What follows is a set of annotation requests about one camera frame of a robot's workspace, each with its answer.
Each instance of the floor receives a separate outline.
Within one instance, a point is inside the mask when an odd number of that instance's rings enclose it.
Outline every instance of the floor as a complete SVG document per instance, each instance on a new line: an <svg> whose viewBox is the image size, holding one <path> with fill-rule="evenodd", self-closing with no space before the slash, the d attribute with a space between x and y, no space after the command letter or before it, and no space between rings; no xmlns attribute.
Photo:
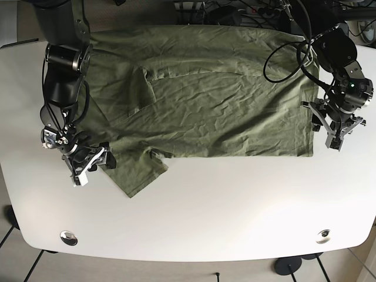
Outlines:
<svg viewBox="0 0 376 282"><path fill-rule="evenodd" d="M117 7L112 0L86 0L86 15L92 31L121 29L144 24L173 24L176 21L171 3L157 0L127 0ZM18 5L18 40L41 38L32 7L24 2ZM0 171L0 209L10 204L4 179ZM0 239L10 225L0 214ZM376 237L373 229L368 240L354 249L365 261ZM0 282L23 281L40 250L28 246L21 233L14 230L0 250ZM332 282L356 282L362 269L348 250L324 253L323 264ZM154 263L148 261L111 260L70 254L45 253L36 267L33 281L139 281L139 282L215 282L215 272L221 273L221 282L284 282L272 271L275 259L225 263ZM320 282L324 276L316 261L304 261L296 273L297 281Z"/></svg>

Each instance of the black round base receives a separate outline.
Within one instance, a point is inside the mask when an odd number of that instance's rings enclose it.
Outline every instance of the black round base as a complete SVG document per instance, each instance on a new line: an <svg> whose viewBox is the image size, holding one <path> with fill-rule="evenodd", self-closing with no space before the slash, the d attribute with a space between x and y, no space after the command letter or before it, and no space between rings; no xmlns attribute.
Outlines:
<svg viewBox="0 0 376 282"><path fill-rule="evenodd" d="M303 260L314 260L316 259L316 255L320 257L323 253L317 253L317 254L305 254L303 256L300 256Z"/></svg>
<svg viewBox="0 0 376 282"><path fill-rule="evenodd" d="M282 257L274 263L274 271L282 276L295 273L301 266L301 257Z"/></svg>
<svg viewBox="0 0 376 282"><path fill-rule="evenodd" d="M19 230L18 222L17 222L16 216L14 215L12 206L5 206L4 214L8 222Z"/></svg>

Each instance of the table surface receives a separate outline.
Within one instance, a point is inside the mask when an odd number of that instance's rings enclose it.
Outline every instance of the table surface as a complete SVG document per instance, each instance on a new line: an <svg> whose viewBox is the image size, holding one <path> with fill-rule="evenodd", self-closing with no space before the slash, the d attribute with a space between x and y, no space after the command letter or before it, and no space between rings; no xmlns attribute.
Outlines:
<svg viewBox="0 0 376 282"><path fill-rule="evenodd" d="M169 170L134 198L107 175L73 187L57 150L42 148L41 69L45 42L0 50L0 164L25 241L86 256L150 261L234 261L353 247L376 215L376 102L367 127L342 151L315 134L313 157L166 160ZM376 82L375 50L358 47ZM320 78L331 82L330 74ZM331 240L316 242L322 230ZM76 246L63 243L69 230Z"/></svg>

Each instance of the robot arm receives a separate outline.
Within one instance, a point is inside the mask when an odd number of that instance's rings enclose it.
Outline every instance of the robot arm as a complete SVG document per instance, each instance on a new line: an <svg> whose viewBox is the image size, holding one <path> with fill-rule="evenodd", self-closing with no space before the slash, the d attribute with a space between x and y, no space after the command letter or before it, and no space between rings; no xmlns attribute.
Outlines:
<svg viewBox="0 0 376 282"><path fill-rule="evenodd" d="M364 77L357 62L355 44L341 29L346 24L337 19L324 0L301 0L301 3L310 17L312 47L320 66L333 74L332 85L326 85L302 67L302 71L326 92L324 99L304 102L303 105L313 112L313 130L319 131L324 126L328 132L327 147L340 150L344 136L351 133L357 125L365 125L365 120L356 117L354 112L369 104L373 96L373 85ZM291 19L308 36L307 18L298 1L286 0L283 5ZM301 61L300 53L301 48L298 48L298 61ZM325 121L326 116L332 120L330 125Z"/></svg>
<svg viewBox="0 0 376 282"><path fill-rule="evenodd" d="M42 83L44 105L41 120L45 125L41 133L42 144L48 149L59 149L72 172L75 185L88 182L87 171L98 165L109 169L116 167L108 142L98 147L86 144L87 134L76 132L76 125L85 118L89 106L89 85L84 81L90 59L90 29L84 16L83 0L24 0L32 3L41 29L49 42L45 62L46 78ZM355 117L354 111L372 98L373 86L362 74L354 43L340 29L341 23L329 10L324 0L280 0L291 20L295 20L308 36L312 34L312 47L320 65L333 74L333 84L320 82L303 72L322 88L325 98L303 105L313 112L313 129L324 126L328 132L327 147L340 150L343 138L365 120ZM303 12L304 5L310 17L311 28ZM300 45L297 59L305 44ZM83 113L74 119L78 105L79 89L85 87L86 104ZM329 116L329 125L325 117Z"/></svg>
<svg viewBox="0 0 376 282"><path fill-rule="evenodd" d="M88 133L76 132L76 125L85 118L90 95L84 81L89 66L90 29L83 13L83 0L26 0L34 5L35 12L49 44L45 62L48 70L42 81L44 105L41 121L45 125L41 141L47 149L58 149L72 172L74 185L88 182L87 171L98 165L109 169L116 167L108 142L98 147L88 146ZM85 87L86 103L77 119L77 98Z"/></svg>

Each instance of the green shirt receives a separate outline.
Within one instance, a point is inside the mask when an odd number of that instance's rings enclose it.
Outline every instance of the green shirt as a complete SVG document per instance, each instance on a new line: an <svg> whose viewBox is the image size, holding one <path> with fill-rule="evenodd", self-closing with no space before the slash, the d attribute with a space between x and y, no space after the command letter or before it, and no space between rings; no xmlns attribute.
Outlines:
<svg viewBox="0 0 376 282"><path fill-rule="evenodd" d="M312 156L317 87L301 71L263 77L269 54L293 35L230 26L144 26L92 35L90 107L81 130L110 141L105 172L133 197L167 170L161 157ZM286 46L267 73L297 66ZM316 58L307 70L318 77ZM84 91L79 97L85 103Z"/></svg>

